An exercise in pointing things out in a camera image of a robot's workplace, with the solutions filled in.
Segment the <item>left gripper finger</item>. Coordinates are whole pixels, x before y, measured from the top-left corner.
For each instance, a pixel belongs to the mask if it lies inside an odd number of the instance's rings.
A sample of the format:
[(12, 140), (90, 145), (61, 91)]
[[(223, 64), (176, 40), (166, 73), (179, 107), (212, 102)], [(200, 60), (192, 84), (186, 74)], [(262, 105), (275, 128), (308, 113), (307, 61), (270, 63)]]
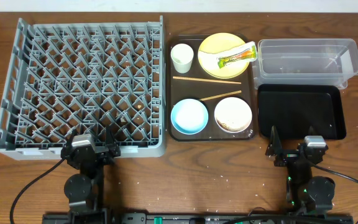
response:
[(121, 150), (115, 140), (111, 125), (106, 128), (105, 148), (112, 157), (119, 157), (121, 155)]
[(73, 138), (76, 136), (76, 130), (74, 129), (69, 136), (69, 139), (66, 143), (66, 147), (72, 147)]

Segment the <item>pink bowl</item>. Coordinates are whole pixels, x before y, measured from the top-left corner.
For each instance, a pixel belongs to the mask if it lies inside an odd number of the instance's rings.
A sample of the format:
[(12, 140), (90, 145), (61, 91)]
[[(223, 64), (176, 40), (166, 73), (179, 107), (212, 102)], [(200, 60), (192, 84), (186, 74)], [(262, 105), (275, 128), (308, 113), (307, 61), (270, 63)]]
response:
[(214, 119), (223, 131), (239, 133), (250, 126), (252, 110), (246, 101), (238, 97), (227, 97), (216, 105)]

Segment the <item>light blue bowl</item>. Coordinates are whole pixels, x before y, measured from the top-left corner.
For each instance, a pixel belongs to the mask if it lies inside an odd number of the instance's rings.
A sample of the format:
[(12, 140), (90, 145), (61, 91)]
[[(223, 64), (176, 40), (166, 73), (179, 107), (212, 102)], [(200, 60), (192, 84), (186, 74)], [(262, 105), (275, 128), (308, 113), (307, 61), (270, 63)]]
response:
[(206, 106), (195, 99), (184, 99), (174, 105), (170, 114), (172, 126), (180, 133), (193, 135), (206, 127), (209, 114)]

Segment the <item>green orange snack wrapper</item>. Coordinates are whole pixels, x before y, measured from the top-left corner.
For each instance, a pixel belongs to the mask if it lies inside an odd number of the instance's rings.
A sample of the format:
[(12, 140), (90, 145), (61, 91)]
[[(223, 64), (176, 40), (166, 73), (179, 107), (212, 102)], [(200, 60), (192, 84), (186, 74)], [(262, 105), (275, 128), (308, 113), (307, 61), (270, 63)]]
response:
[(226, 65), (237, 61), (253, 62), (257, 60), (257, 47), (255, 42), (247, 42), (240, 46), (220, 52), (217, 56), (218, 67), (223, 68)]

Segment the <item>white paper cup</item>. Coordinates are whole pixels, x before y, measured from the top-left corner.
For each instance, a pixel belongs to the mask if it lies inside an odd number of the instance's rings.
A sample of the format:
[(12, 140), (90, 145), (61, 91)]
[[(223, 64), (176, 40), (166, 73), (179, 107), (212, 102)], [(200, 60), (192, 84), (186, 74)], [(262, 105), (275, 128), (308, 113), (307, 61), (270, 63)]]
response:
[(170, 52), (173, 66), (178, 73), (190, 71), (194, 57), (193, 49), (187, 44), (176, 44)]

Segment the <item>yellow plate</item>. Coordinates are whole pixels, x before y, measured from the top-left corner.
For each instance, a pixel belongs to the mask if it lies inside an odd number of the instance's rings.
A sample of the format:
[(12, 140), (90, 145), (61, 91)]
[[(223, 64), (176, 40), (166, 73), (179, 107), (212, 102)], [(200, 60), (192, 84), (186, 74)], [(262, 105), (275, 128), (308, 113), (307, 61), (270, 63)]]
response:
[(245, 42), (237, 35), (216, 33), (205, 38), (198, 49), (202, 69), (219, 79), (234, 78), (257, 58), (255, 42)]

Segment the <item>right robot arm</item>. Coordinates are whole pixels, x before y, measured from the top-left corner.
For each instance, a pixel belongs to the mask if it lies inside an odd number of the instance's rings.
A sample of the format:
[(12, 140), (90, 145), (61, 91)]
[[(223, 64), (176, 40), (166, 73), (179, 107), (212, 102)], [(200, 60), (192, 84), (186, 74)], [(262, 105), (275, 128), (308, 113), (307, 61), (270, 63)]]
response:
[(334, 181), (314, 176), (311, 170), (323, 161), (327, 150), (322, 136), (306, 136), (296, 149), (284, 149), (276, 127), (272, 126), (265, 155), (275, 158), (274, 166), (287, 168), (287, 200), (296, 214), (322, 215), (333, 208)]

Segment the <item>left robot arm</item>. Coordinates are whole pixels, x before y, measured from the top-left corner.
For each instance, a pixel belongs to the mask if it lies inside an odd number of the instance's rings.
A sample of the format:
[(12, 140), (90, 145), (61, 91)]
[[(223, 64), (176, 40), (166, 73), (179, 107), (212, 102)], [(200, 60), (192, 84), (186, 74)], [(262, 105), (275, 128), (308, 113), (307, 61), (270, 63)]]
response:
[(64, 193), (72, 212), (96, 211), (103, 205), (104, 166), (114, 163), (121, 155), (112, 128), (105, 130), (103, 146), (96, 146), (92, 134), (78, 134), (73, 131), (61, 151), (61, 158), (79, 171), (64, 185)]

